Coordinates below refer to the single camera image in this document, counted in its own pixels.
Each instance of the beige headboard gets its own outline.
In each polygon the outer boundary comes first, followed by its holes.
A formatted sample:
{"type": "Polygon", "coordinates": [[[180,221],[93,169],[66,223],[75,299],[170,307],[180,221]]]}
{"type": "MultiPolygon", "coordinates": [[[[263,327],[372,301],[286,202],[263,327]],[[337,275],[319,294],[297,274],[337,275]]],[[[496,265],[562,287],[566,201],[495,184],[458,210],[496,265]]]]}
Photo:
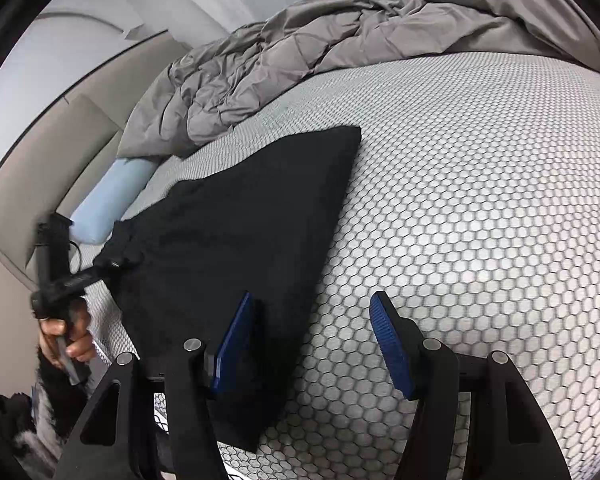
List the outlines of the beige headboard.
{"type": "Polygon", "coordinates": [[[155,77],[186,53],[157,34],[109,60],[60,96],[0,165],[0,261],[35,287],[34,228],[70,216],[113,163],[132,109],[155,77]]]}

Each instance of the finger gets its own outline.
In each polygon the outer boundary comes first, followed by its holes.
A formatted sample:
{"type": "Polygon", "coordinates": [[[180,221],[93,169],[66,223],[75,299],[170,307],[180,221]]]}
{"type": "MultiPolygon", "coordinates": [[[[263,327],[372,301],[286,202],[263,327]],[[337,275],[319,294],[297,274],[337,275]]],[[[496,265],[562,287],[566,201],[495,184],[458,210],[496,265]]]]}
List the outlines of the finger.
{"type": "Polygon", "coordinates": [[[84,298],[78,298],[71,302],[73,326],[70,333],[72,341],[78,341],[87,333],[87,328],[91,323],[91,315],[87,310],[87,302],[84,298]]]}
{"type": "Polygon", "coordinates": [[[42,332],[38,335],[38,344],[42,355],[56,368],[62,369],[62,363],[58,359],[58,347],[52,337],[45,336],[42,332]]]}
{"type": "Polygon", "coordinates": [[[78,341],[71,343],[66,348],[66,354],[69,357],[78,357],[85,352],[89,351],[93,346],[93,336],[87,332],[84,336],[82,336],[78,341]]]}
{"type": "Polygon", "coordinates": [[[76,359],[81,363],[85,363],[87,361],[91,361],[94,357],[96,357],[96,347],[92,345],[89,350],[82,355],[78,355],[76,359]]]}
{"type": "Polygon", "coordinates": [[[45,335],[62,335],[66,324],[61,319],[43,319],[40,321],[40,330],[45,335]]]}
{"type": "Polygon", "coordinates": [[[86,306],[74,311],[74,325],[71,329],[71,340],[78,341],[87,333],[87,329],[91,323],[91,314],[88,313],[86,306]]]}

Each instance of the black towel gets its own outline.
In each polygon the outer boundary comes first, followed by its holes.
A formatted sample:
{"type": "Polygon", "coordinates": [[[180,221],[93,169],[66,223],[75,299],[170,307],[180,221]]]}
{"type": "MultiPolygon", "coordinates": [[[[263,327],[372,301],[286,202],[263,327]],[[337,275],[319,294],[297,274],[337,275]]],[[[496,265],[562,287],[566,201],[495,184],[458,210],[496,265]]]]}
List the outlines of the black towel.
{"type": "Polygon", "coordinates": [[[226,444],[255,450],[284,405],[359,143],[356,126],[291,135],[179,182],[117,223],[97,257],[141,257],[107,283],[141,358],[224,334],[243,291],[253,295],[237,387],[209,402],[226,444]]]}

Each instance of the gray comforter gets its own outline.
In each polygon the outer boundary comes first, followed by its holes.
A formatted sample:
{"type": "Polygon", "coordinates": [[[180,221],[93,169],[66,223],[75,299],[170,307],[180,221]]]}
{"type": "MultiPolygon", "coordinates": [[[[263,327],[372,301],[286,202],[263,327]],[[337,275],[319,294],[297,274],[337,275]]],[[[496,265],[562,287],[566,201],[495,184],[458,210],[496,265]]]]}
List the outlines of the gray comforter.
{"type": "Polygon", "coordinates": [[[307,0],[168,66],[131,113],[118,156],[189,155],[316,73],[467,51],[600,72],[600,32],[572,0],[307,0]]]}

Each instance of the light blue pillow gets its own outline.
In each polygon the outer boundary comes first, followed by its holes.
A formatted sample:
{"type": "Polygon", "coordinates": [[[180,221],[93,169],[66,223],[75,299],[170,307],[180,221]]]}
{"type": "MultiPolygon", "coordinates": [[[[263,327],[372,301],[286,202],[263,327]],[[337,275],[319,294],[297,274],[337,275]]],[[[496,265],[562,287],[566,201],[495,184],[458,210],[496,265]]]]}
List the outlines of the light blue pillow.
{"type": "Polygon", "coordinates": [[[102,244],[113,223],[136,199],[154,174],[158,162],[145,158],[117,158],[71,215],[71,237],[84,244],[102,244]]]}

